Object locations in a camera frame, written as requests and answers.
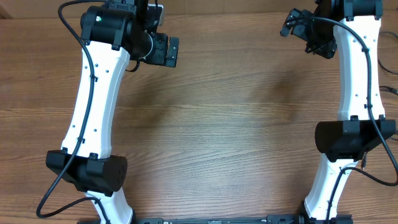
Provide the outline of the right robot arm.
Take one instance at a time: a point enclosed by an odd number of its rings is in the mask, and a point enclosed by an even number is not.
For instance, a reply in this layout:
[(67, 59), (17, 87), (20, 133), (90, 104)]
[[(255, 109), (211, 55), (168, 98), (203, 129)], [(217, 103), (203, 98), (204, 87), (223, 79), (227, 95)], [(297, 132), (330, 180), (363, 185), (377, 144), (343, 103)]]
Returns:
[(382, 0), (321, 0), (314, 11), (292, 9), (281, 30), (306, 42), (306, 53), (340, 60), (340, 105), (335, 121), (321, 121), (315, 180), (296, 215), (269, 215), (268, 223), (351, 223), (338, 201), (352, 172), (364, 173), (368, 152), (396, 133), (387, 119), (378, 77), (377, 41)]

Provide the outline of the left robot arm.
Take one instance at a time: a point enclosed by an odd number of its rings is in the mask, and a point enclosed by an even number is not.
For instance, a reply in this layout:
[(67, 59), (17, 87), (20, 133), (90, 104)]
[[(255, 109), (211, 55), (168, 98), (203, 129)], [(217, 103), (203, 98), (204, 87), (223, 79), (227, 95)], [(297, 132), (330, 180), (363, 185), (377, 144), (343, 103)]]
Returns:
[(72, 121), (46, 166), (91, 201), (100, 223), (134, 223), (123, 183), (127, 160), (112, 154), (111, 130), (130, 62), (175, 67), (179, 39), (158, 32), (164, 7), (148, 1), (91, 1), (82, 15), (82, 68)]

